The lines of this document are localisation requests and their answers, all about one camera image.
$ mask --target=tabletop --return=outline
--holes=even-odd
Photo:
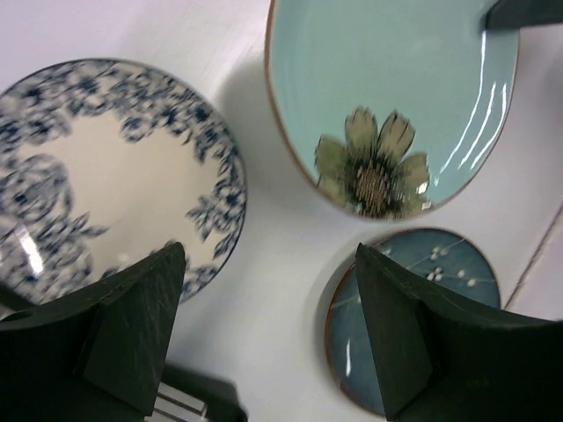
[[[268,0],[3,0],[0,89],[53,63],[101,56],[157,66],[205,96],[239,142],[248,210],[230,261],[180,306],[168,361],[234,381],[251,421],[377,420],[340,393],[325,362],[335,283],[359,242],[438,227],[485,253],[507,303],[563,201],[563,27],[521,31],[506,126],[468,187],[419,219],[366,222],[322,200],[285,150],[265,82],[268,8]]]

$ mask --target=plate rim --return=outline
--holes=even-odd
[[[483,259],[489,265],[491,272],[493,273],[494,281],[495,281],[494,284],[496,286],[496,290],[497,290],[498,296],[499,296],[499,301],[498,301],[499,302],[499,309],[506,309],[507,308],[506,304],[505,304],[505,306],[502,306],[502,295],[501,295],[501,290],[499,289],[499,280],[498,280],[498,277],[497,277],[496,271],[494,270],[493,265],[489,262],[489,259],[486,257],[486,255],[483,253],[483,251],[479,247],[477,247],[477,245],[471,239],[468,239],[467,237],[460,235],[456,231],[449,230],[449,229],[443,229],[443,228],[435,227],[435,226],[416,227],[416,228],[411,228],[411,229],[399,230],[399,231],[397,231],[395,233],[391,233],[390,235],[387,235],[387,236],[381,236],[377,240],[371,240],[369,242],[366,242],[366,244],[368,244],[369,246],[378,246],[380,244],[384,244],[385,242],[392,240],[394,237],[397,237],[397,236],[401,236],[401,235],[405,235],[405,234],[409,234],[409,233],[421,233],[421,232],[424,232],[424,231],[439,231],[439,232],[442,232],[442,233],[458,236],[460,238],[463,238],[473,249],[475,249],[475,251],[477,251],[481,255],[481,257],[483,257]],[[324,349],[325,349],[326,365],[328,366],[329,372],[331,374],[331,377],[333,378],[334,383],[336,384],[336,387],[338,388],[338,390],[340,392],[342,392],[344,394],[344,396],[346,396],[352,403],[354,403],[355,405],[357,405],[359,408],[363,409],[364,411],[366,411],[370,415],[376,415],[376,416],[384,418],[385,417],[384,414],[377,413],[375,411],[372,411],[371,409],[368,409],[362,403],[360,403],[360,401],[356,397],[353,397],[352,394],[350,393],[350,391],[348,391],[347,389],[344,389],[342,387],[340,378],[338,377],[338,374],[336,374],[336,371],[334,370],[334,366],[333,366],[332,360],[331,360],[331,352],[330,352],[330,347],[329,347],[329,338],[330,338],[329,329],[330,329],[331,321],[333,319],[333,313],[332,313],[331,307],[334,303],[334,297],[344,287],[344,284],[346,283],[347,279],[350,277],[350,274],[354,269],[355,269],[355,258],[354,258],[352,264],[350,265],[350,267],[346,270],[344,275],[342,275],[342,277],[340,278],[340,281],[338,282],[338,285],[334,289],[333,295],[331,296],[331,301],[328,304],[328,310],[326,311],[324,332],[323,332],[323,346],[324,346]]]
[[[513,82],[512,82],[512,89],[510,91],[510,101],[508,102],[508,105],[507,105],[507,111],[505,112],[505,114],[502,118],[501,128],[499,130],[499,133],[496,136],[496,140],[494,141],[494,145],[489,150],[489,153],[486,155],[485,159],[481,163],[481,166],[477,169],[477,171],[475,171],[472,174],[472,176],[468,180],[465,181],[465,183],[454,194],[452,194],[450,197],[448,197],[447,200],[443,200],[442,202],[440,202],[437,205],[432,205],[432,207],[422,210],[422,212],[420,212],[417,215],[409,215],[407,217],[396,218],[396,219],[384,219],[384,218],[380,219],[380,218],[368,217],[366,215],[360,215],[360,214],[355,213],[351,209],[348,209],[346,207],[342,207],[329,194],[327,194],[323,190],[319,189],[318,184],[316,183],[315,179],[307,171],[305,165],[303,164],[303,161],[301,160],[301,158],[299,157],[299,155],[296,153],[295,149],[293,148],[292,141],[289,138],[288,129],[285,125],[284,119],[282,118],[282,112],[281,112],[280,107],[277,104],[277,99],[276,99],[276,96],[275,96],[275,93],[274,93],[274,78],[273,78],[273,75],[272,75],[272,44],[273,44],[273,41],[274,41],[274,18],[275,18],[275,9],[276,9],[277,4],[278,4],[278,0],[270,0],[270,8],[269,8],[268,16],[267,16],[266,39],[265,39],[265,48],[264,48],[264,70],[265,70],[265,73],[266,73],[267,93],[268,93],[268,98],[270,100],[270,105],[272,107],[272,110],[274,111],[274,119],[277,123],[278,129],[281,132],[281,138],[283,139],[283,143],[285,144],[286,149],[289,151],[289,155],[291,156],[291,158],[294,162],[294,165],[299,170],[299,173],[302,175],[302,177],[305,178],[305,180],[314,189],[314,191],[317,192],[317,194],[319,194],[320,197],[323,198],[323,200],[325,200],[325,202],[328,202],[332,207],[338,209],[339,211],[343,212],[346,215],[352,215],[353,217],[358,218],[359,220],[364,221],[364,222],[365,221],[375,221],[375,222],[392,222],[392,223],[395,223],[395,222],[410,222],[410,221],[412,221],[416,218],[420,218],[420,217],[427,215],[427,214],[429,214],[433,211],[436,211],[437,209],[439,209],[439,208],[443,207],[444,205],[450,203],[459,194],[461,194],[462,191],[465,190],[465,188],[473,181],[473,179],[480,173],[481,169],[485,166],[486,161],[491,156],[491,154],[494,151],[494,148],[496,147],[496,145],[499,143],[499,140],[501,139],[502,133],[504,131],[504,128],[505,128],[507,120],[508,120],[508,116],[510,115],[510,107],[512,106],[512,101],[513,101],[513,97],[514,97],[514,89],[515,89],[516,75],[517,75],[517,71],[518,71],[518,63],[520,62],[520,46],[521,46],[520,29],[515,31],[516,32],[516,60],[515,60],[515,66],[514,66],[513,74],[512,74],[512,81]]]
[[[231,250],[227,253],[227,256],[225,258],[225,260],[223,261],[223,263],[217,268],[217,272],[215,275],[213,275],[213,277],[211,279],[209,279],[209,281],[201,286],[201,288],[199,288],[195,293],[191,294],[191,295],[187,295],[185,298],[183,297],[183,295],[180,295],[180,300],[179,300],[179,305],[186,303],[189,299],[195,297],[196,295],[198,295],[203,289],[205,289],[205,287],[207,287],[208,285],[211,284],[211,281],[213,281],[217,275],[219,275],[219,273],[223,270],[223,268],[225,267],[225,265],[227,264],[227,262],[229,262],[232,253],[234,252],[235,249],[237,249],[238,246],[238,241],[240,240],[240,237],[242,236],[243,233],[243,229],[245,228],[245,224],[246,224],[246,212],[248,210],[248,197],[249,197],[249,192],[248,192],[248,177],[246,175],[246,165],[245,165],[245,160],[242,157],[242,154],[240,153],[240,148],[239,148],[239,144],[237,141],[237,137],[235,136],[235,134],[233,133],[233,131],[230,129],[229,124],[227,123],[227,120],[223,117],[223,115],[219,112],[219,110],[217,110],[216,105],[214,103],[212,103],[211,101],[208,100],[208,98],[204,95],[202,95],[198,90],[196,90],[191,84],[188,84],[183,78],[180,78],[178,76],[173,75],[172,73],[163,70],[162,68],[158,67],[158,66],[154,66],[152,64],[148,64],[145,62],[141,62],[141,61],[137,61],[137,60],[131,60],[131,59],[125,59],[125,58],[117,58],[117,57],[111,57],[111,56],[99,56],[99,57],[95,57],[95,56],[90,56],[90,57],[83,57],[83,58],[78,58],[78,59],[72,59],[72,60],[67,60],[67,61],[63,61],[63,62],[57,62],[57,63],[53,63],[50,64],[48,66],[44,66],[41,69],[37,69],[32,73],[29,73],[23,77],[21,77],[20,79],[18,79],[16,82],[11,83],[10,85],[8,85],[7,88],[5,88],[4,90],[0,91],[0,98],[3,98],[4,96],[6,96],[6,94],[16,85],[24,82],[26,79],[28,79],[29,77],[35,76],[37,74],[39,74],[40,72],[47,70],[47,69],[51,69],[55,66],[61,66],[61,65],[65,65],[65,64],[71,64],[71,63],[79,63],[79,62],[103,62],[103,61],[111,61],[111,62],[115,62],[115,64],[118,63],[124,63],[124,64],[130,64],[132,66],[136,66],[138,68],[141,69],[148,69],[148,70],[154,70],[157,73],[160,73],[161,75],[164,76],[168,76],[169,78],[175,80],[178,84],[183,85],[184,88],[187,88],[188,90],[190,90],[191,92],[195,93],[200,100],[207,104],[211,110],[213,110],[213,112],[216,114],[217,117],[219,117],[222,121],[222,123],[225,125],[225,127],[228,129],[229,131],[229,135],[230,135],[230,139],[232,140],[232,142],[235,144],[235,146],[238,149],[238,159],[240,160],[241,163],[241,170],[242,170],[242,179],[243,179],[243,186],[245,189],[245,203],[243,205],[243,216],[242,216],[242,220],[240,223],[240,229],[238,231],[238,235],[237,238],[235,240],[235,243],[233,245],[233,247],[231,248]],[[18,297],[22,297],[24,300],[27,301],[26,298],[24,298],[23,296],[18,295]]]

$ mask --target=light green plate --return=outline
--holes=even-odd
[[[274,0],[267,76],[294,156],[346,210],[398,220],[458,193],[501,133],[518,33],[494,0]]]

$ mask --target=dark teal plate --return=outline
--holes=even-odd
[[[493,269],[483,254],[459,235],[417,229],[399,233],[377,248],[421,277],[474,301],[500,307]],[[344,393],[364,409],[384,415],[354,266],[334,294],[326,319],[325,345],[328,363]]]

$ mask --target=plate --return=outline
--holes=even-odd
[[[120,60],[40,70],[0,97],[0,280],[49,302],[172,240],[182,301],[219,273],[245,219],[221,116],[174,76]]]
[[[270,98],[298,167],[352,214],[400,220],[455,196],[508,113],[518,32],[494,0],[274,0]]]
[[[398,233],[377,246],[412,272],[494,308],[501,298],[493,272],[467,239],[440,229]],[[384,415],[355,267],[342,278],[326,319],[325,349],[335,381],[362,408]]]

